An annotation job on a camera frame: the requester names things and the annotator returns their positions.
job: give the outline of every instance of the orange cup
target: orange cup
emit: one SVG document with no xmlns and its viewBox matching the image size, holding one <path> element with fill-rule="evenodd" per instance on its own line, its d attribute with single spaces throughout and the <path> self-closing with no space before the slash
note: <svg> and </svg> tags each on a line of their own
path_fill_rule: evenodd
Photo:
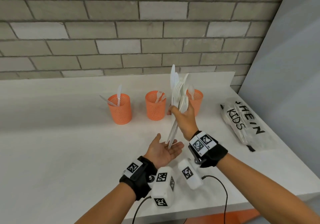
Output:
<svg viewBox="0 0 320 224">
<path fill-rule="evenodd" d="M 203 93 L 200 92 L 199 90 L 195 89 L 194 95 L 193 95 L 194 100 L 191 99 L 191 95 L 188 91 L 186 92 L 186 95 L 188 96 L 190 103 L 194 108 L 194 116 L 197 116 L 198 112 L 200 110 L 201 103 L 202 103 Z"/>
<path fill-rule="evenodd" d="M 118 104 L 117 94 L 112 95 L 108 100 L 115 105 Z M 120 106 L 115 107 L 108 104 L 113 121 L 116 124 L 127 124 L 132 119 L 130 97 L 121 93 Z"/>
<path fill-rule="evenodd" d="M 158 121 L 164 118 L 166 114 L 166 98 L 162 101 L 164 93 L 162 93 L 159 102 L 155 103 L 157 100 L 157 92 L 151 91 L 146 94 L 146 115 L 149 119 Z"/>
</svg>

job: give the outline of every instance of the brick wall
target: brick wall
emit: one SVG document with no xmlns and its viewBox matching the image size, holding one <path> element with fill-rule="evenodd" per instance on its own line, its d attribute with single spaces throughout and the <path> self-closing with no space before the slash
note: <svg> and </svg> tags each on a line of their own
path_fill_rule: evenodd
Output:
<svg viewBox="0 0 320 224">
<path fill-rule="evenodd" d="M 0 0 L 0 79 L 235 71 L 282 0 Z"/>
</svg>

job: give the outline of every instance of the black cable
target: black cable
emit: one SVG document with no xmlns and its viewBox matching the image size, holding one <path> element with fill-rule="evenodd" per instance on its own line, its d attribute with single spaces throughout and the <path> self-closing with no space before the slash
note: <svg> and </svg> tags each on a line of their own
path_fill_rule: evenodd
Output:
<svg viewBox="0 0 320 224">
<path fill-rule="evenodd" d="M 138 208 L 137 208 L 137 210 L 136 210 L 136 213 L 134 214 L 134 217 L 133 217 L 133 219 L 132 219 L 132 224 L 134 224 L 134 219 L 136 218 L 136 215 L 137 215 L 137 212 L 138 212 L 140 206 L 141 206 L 142 203 L 145 202 L 147 199 L 151 199 L 151 196 L 148 196 L 147 198 L 145 198 L 145 199 L 140 203 L 140 205 L 138 206 Z"/>
<path fill-rule="evenodd" d="M 226 224 L 226 210 L 227 210 L 227 202 L 228 202 L 228 192 L 226 190 L 226 187 L 223 185 L 223 183 L 217 177 L 214 177 L 214 176 L 211 176 L 211 175 L 205 175 L 205 176 L 202 177 L 202 179 L 205 179 L 206 177 L 213 177 L 216 180 L 218 180 L 222 184 L 222 186 L 224 188 L 224 191 L 226 191 L 226 205 L 224 207 L 224 213 L 223 213 L 223 223 Z"/>
</svg>

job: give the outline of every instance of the bag with black lettering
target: bag with black lettering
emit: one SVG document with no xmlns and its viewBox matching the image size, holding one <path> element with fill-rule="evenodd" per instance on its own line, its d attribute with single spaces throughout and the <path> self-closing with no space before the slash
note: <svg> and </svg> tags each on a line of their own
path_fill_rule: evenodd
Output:
<svg viewBox="0 0 320 224">
<path fill-rule="evenodd" d="M 275 141 L 249 107 L 237 98 L 228 98 L 222 108 L 223 120 L 251 151 L 275 149 Z"/>
</svg>

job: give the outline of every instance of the person's right hand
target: person's right hand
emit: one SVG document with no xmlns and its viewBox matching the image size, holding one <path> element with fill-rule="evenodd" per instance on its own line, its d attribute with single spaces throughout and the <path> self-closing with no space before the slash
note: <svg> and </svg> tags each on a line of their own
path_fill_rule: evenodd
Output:
<svg viewBox="0 0 320 224">
<path fill-rule="evenodd" d="M 189 101 L 189 106 L 186 112 L 181 113 L 179 109 L 173 105 L 169 107 L 167 115 L 174 114 L 177 123 L 183 136 L 187 141 L 190 141 L 193 135 L 198 131 L 198 127 L 195 119 L 195 110 Z"/>
</svg>

